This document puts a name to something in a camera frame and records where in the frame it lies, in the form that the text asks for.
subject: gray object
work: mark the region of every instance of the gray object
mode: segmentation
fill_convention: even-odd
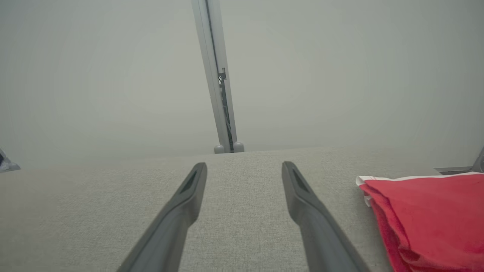
[[[481,150],[479,157],[472,166],[472,171],[484,173],[484,148]]]
[[[198,218],[206,179],[207,166],[205,163],[196,164],[118,272],[178,270],[186,233]]]
[[[296,165],[282,163],[287,209],[301,228],[310,271],[367,272],[360,256]]]
[[[0,173],[1,172],[7,172],[7,171],[14,171],[14,170],[19,170],[20,166],[17,164],[11,162],[5,153],[0,149],[0,156],[3,158],[0,160]]]
[[[234,152],[243,152],[243,144],[241,142],[234,143]]]
[[[222,153],[225,153],[224,146],[222,146],[222,145],[216,145],[216,146],[213,148],[213,152],[214,152],[215,154],[222,154]]]

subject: gray table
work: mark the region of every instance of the gray table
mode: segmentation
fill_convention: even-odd
[[[358,175],[436,175],[411,154],[317,148],[154,158],[0,174],[0,270],[114,271],[192,166],[206,162],[198,220],[180,271],[307,270],[287,212],[281,163],[293,161],[373,271],[391,271]]]

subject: metal bracket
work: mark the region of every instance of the metal bracket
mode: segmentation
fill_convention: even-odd
[[[472,166],[472,171],[484,173],[484,148],[481,150],[479,157],[477,157],[476,162]]]

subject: red towel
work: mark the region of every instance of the red towel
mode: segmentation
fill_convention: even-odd
[[[360,178],[395,271],[484,271],[484,174]]]

